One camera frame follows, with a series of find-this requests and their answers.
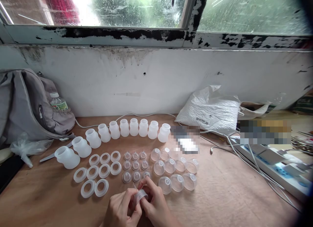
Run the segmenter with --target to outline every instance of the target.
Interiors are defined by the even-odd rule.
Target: wooden table
[[[108,125],[116,118],[90,117],[78,118],[78,121],[83,126],[100,123]],[[133,116],[125,118],[130,121]],[[174,118],[169,115],[146,118],[149,122],[157,120],[159,126],[163,123],[177,125]],[[75,125],[72,131],[75,135],[85,138],[86,129]],[[214,149],[213,155],[210,155],[212,144],[204,139],[198,140],[200,154],[185,155],[187,159],[196,158],[200,163],[200,169],[196,174],[198,179],[196,189],[194,191],[184,189],[181,193],[172,191],[166,195],[172,213],[184,226],[278,227],[289,226],[297,217],[297,212],[281,200],[265,180],[238,157],[219,149]],[[56,158],[39,164],[40,159],[67,143],[55,140],[44,154],[31,158],[33,168],[24,165],[16,174],[0,195],[0,226],[98,227],[105,216],[109,198],[133,186],[132,182],[129,184],[122,182],[124,172],[122,171],[117,176],[107,177],[109,190],[105,196],[98,198],[93,194],[88,199],[82,198],[80,189],[83,183],[75,183],[73,175],[79,167],[89,167],[90,156],[81,159],[79,166],[73,170],[65,169]],[[163,144],[157,139],[150,140],[148,137],[142,138],[138,135],[111,139],[108,143],[102,143],[100,148],[93,149],[92,154],[101,155],[104,152],[112,153],[118,150],[121,153],[122,164],[126,151],[139,153],[145,150],[149,156],[149,171],[157,184],[160,176],[153,172],[153,161],[150,159],[150,152],[156,147],[162,149],[176,146],[173,139]],[[151,223],[143,215],[139,225],[151,226]]]

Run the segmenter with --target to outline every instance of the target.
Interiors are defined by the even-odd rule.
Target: white silicone ring
[[[91,171],[91,169],[93,169],[93,168],[94,168],[96,171],[95,171],[95,173],[90,174],[90,171]],[[99,175],[99,168],[98,168],[96,165],[91,166],[91,167],[88,169],[88,171],[87,171],[87,178],[88,178],[88,180],[94,180],[98,175]]]
[[[99,191],[99,190],[98,190],[98,185],[99,185],[101,182],[104,183],[104,188],[103,188],[103,190]],[[105,194],[107,193],[108,189],[109,189],[109,183],[108,183],[108,181],[107,181],[106,179],[100,179],[100,180],[98,180],[98,182],[96,183],[96,186],[95,186],[95,194],[96,194],[96,196],[98,196],[98,197],[102,197],[103,195],[105,195]]]
[[[112,162],[116,162],[116,161],[120,160],[120,158],[121,158],[120,152],[118,152],[117,150],[114,151],[114,152],[112,152],[112,154],[111,154],[111,161],[112,161]]]
[[[85,186],[87,184],[91,184],[91,188],[88,192],[85,192],[84,189],[85,189]],[[86,181],[83,185],[82,185],[82,188],[81,188],[81,195],[83,198],[89,198],[95,191],[95,186],[96,186],[96,182],[94,180],[88,180]]]
[[[107,159],[106,159],[106,160],[103,160],[103,156],[106,156],[106,155],[108,156]],[[100,157],[100,163],[101,163],[101,164],[109,163],[109,162],[110,162],[110,159],[111,159],[110,154],[109,154],[109,153],[104,153],[104,154],[102,154],[101,157]]]
[[[102,168],[103,167],[107,167],[107,171],[105,172],[105,173],[103,173],[103,172],[101,172],[101,170],[102,170]],[[99,168],[99,176],[101,177],[101,178],[106,178],[109,174],[110,174],[110,172],[111,172],[111,167],[110,167],[110,165],[109,164],[103,164],[100,168]]]
[[[99,162],[100,162],[100,157],[99,157],[99,155],[97,155],[97,154],[94,154],[94,155],[92,155],[91,157],[90,157],[90,159],[89,159],[89,164],[91,165],[91,166],[95,166],[95,165],[98,165],[99,164]]]
[[[113,166],[114,166],[115,164],[118,165],[118,169],[117,169],[117,170],[114,170],[114,169],[113,169]],[[122,170],[122,166],[121,166],[121,164],[120,164],[119,162],[116,161],[116,162],[112,163],[112,165],[111,165],[111,174],[112,174],[112,175],[118,175],[118,174],[121,172],[121,170]]]
[[[80,177],[77,177],[77,174],[82,171],[82,175]],[[79,168],[77,171],[74,173],[74,181],[76,183],[81,183],[87,176],[87,169],[86,168]]]

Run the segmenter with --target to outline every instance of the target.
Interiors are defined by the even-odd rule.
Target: white plastic bag
[[[29,155],[37,155],[42,154],[45,152],[50,145],[52,144],[52,140],[43,140],[37,142],[30,142],[28,141],[28,135],[26,132],[23,132],[19,137],[18,140],[13,142],[10,145],[10,150],[19,155],[21,159],[30,167],[33,167],[31,160],[27,157]]]
[[[236,130],[240,101],[237,96],[222,96],[220,85],[210,85],[194,92],[176,117],[175,122],[200,126],[228,135]]]

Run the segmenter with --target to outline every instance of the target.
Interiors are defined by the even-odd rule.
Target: power strip
[[[240,142],[240,137],[232,136],[232,138],[230,138],[230,141],[234,147],[246,158],[253,162],[249,148],[244,145],[235,145]],[[282,187],[284,187],[290,194],[292,194],[301,202],[307,200],[310,189],[312,187],[312,182],[305,179],[303,176],[291,176],[284,170],[285,165],[281,162],[270,165],[266,160],[257,154],[255,154],[254,157],[260,169],[272,179],[274,179],[277,183],[279,183]]]

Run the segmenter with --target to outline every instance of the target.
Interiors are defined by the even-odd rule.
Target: white plastic bottle
[[[122,137],[128,137],[129,136],[129,124],[128,124],[127,119],[122,119],[120,121],[120,129],[121,129]]]
[[[94,129],[88,129],[85,132],[86,139],[89,142],[91,148],[97,149],[101,145],[101,139],[98,135],[98,133]]]
[[[50,96],[52,97],[52,101],[50,102],[52,108],[56,110],[68,109],[66,101],[63,98],[61,98],[57,92],[50,93]]]
[[[109,133],[109,129],[105,124],[100,124],[98,126],[98,133],[101,136],[102,142],[106,143],[111,140],[111,134]]]
[[[129,127],[130,127],[130,134],[132,136],[137,136],[139,130],[138,130],[138,120],[136,118],[132,118],[130,120]]]
[[[139,124],[139,136],[145,137],[148,135],[148,120],[142,119]]]
[[[169,139],[169,134],[171,133],[171,127],[169,124],[162,124],[160,132],[157,135],[157,138],[160,142],[165,143]]]
[[[67,146],[62,146],[58,148],[54,156],[59,163],[63,163],[66,169],[73,169],[77,167],[81,161],[80,157],[74,153],[74,150],[68,148]]]
[[[158,122],[154,120],[151,121],[149,125],[148,137],[152,140],[157,137],[157,131],[159,130],[158,125],[159,125]]]
[[[116,121],[111,121],[110,122],[110,132],[111,132],[111,137],[112,139],[119,139],[120,136],[121,136],[121,133],[120,133],[120,130],[119,130],[119,127],[118,127],[118,124]]]

